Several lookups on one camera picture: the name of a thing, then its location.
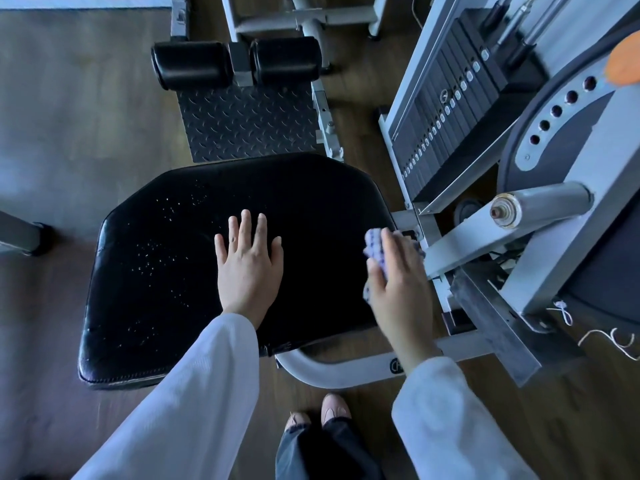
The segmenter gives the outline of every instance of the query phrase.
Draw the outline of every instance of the logo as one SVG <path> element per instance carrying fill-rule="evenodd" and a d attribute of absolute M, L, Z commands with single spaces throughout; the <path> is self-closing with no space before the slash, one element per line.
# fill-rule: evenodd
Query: logo
<path fill-rule="evenodd" d="M 404 369 L 397 358 L 394 358 L 389 363 L 389 370 L 392 374 L 404 374 Z"/>

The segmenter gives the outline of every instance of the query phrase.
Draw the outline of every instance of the hand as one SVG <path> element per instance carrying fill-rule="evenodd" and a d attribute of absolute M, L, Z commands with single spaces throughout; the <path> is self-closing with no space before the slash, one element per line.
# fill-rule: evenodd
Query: hand
<path fill-rule="evenodd" d="M 242 211 L 238 229 L 235 216 L 229 217 L 229 250 L 221 234 L 216 234 L 218 257 L 218 293 L 223 313 L 247 317 L 258 329 L 273 304 L 282 281 L 284 252 L 282 238 L 271 243 L 267 251 L 267 217 L 258 215 L 258 226 L 251 244 L 251 212 Z"/>
<path fill-rule="evenodd" d="M 376 321 L 407 375 L 430 357 L 441 355 L 433 341 L 431 287 L 422 258 L 411 240 L 382 231 L 388 281 L 378 262 L 369 258 L 371 307 Z"/>

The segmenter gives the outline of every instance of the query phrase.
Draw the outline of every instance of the foot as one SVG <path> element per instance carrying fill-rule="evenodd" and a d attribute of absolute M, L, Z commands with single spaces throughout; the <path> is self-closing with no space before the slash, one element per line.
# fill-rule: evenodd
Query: foot
<path fill-rule="evenodd" d="M 289 416 L 289 420 L 287 421 L 284 427 L 284 431 L 286 433 L 288 430 L 290 430 L 294 426 L 297 426 L 299 424 L 310 424 L 310 423 L 311 423 L 311 420 L 309 419 L 309 416 L 307 416 L 306 414 L 291 413 L 291 416 Z"/>
<path fill-rule="evenodd" d="M 343 398 L 337 394 L 327 394 L 322 401 L 322 411 L 320 419 L 324 426 L 327 421 L 333 418 L 351 418 L 349 407 Z"/>

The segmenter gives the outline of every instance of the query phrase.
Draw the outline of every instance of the black foam roller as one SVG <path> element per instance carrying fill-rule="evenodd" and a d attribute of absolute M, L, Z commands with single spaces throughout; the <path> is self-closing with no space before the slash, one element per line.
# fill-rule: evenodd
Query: black foam roller
<path fill-rule="evenodd" d="M 251 58 L 258 84 L 286 86 L 320 77 L 322 52 L 313 37 L 254 40 Z"/>
<path fill-rule="evenodd" d="M 220 42 L 158 42 L 151 59 L 164 89 L 219 89 L 232 82 L 229 53 Z"/>

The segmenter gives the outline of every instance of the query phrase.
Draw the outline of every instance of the weight stack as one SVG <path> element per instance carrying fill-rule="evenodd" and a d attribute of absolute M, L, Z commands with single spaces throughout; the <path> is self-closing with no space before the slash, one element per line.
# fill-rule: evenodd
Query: weight stack
<path fill-rule="evenodd" d="M 433 201 L 547 81 L 535 53 L 507 66 L 518 40 L 495 48 L 506 21 L 483 33 L 488 12 L 467 9 L 453 21 L 398 128 L 393 149 L 412 202 Z"/>

